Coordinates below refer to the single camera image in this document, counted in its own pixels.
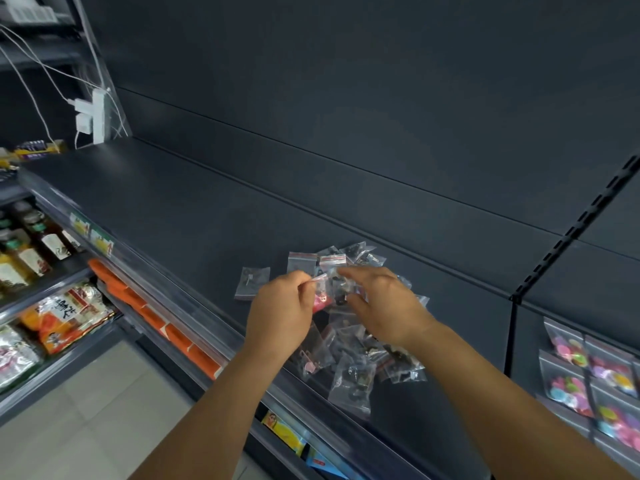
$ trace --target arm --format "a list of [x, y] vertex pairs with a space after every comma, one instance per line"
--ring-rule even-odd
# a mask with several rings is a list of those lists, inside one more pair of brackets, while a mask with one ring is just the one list
[[386, 268], [340, 272], [367, 291], [348, 302], [378, 339], [418, 357], [444, 389], [498, 480], [632, 476], [436, 321]]
[[261, 288], [242, 350], [130, 480], [231, 479], [258, 403], [309, 331], [315, 296], [309, 279], [294, 271]]

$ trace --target left hand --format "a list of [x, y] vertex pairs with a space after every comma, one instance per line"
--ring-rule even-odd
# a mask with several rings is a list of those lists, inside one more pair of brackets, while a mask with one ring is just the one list
[[246, 323], [244, 347], [261, 360], [281, 367], [305, 339], [311, 326], [316, 284], [293, 271], [260, 288]]

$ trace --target right hand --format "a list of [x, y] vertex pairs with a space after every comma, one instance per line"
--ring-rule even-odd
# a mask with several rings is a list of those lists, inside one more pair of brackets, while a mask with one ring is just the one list
[[339, 267], [338, 273], [367, 292], [368, 303], [358, 294], [349, 295], [347, 302], [375, 338], [411, 351], [415, 339], [438, 323], [386, 267]]

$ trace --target price label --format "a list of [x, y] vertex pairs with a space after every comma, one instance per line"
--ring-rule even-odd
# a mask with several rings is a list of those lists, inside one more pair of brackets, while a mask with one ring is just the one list
[[76, 230], [78, 234], [83, 237], [89, 237], [91, 224], [89, 220], [85, 219], [82, 216], [74, 214], [73, 212], [69, 215], [69, 220], [71, 222], [71, 227]]
[[111, 252], [113, 251], [113, 241], [108, 234], [101, 230], [93, 228], [91, 229], [91, 243], [100, 250], [102, 254], [107, 257], [111, 257]]

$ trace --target hand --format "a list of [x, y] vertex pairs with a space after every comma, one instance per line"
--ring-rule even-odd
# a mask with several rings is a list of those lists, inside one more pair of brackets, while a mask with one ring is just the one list
[[368, 303], [358, 294], [347, 302], [375, 338], [411, 351], [415, 339], [438, 323], [386, 267], [340, 267], [338, 273], [367, 292]]
[[293, 271], [260, 288], [246, 321], [243, 350], [278, 367], [305, 339], [311, 326], [316, 284], [303, 271]]

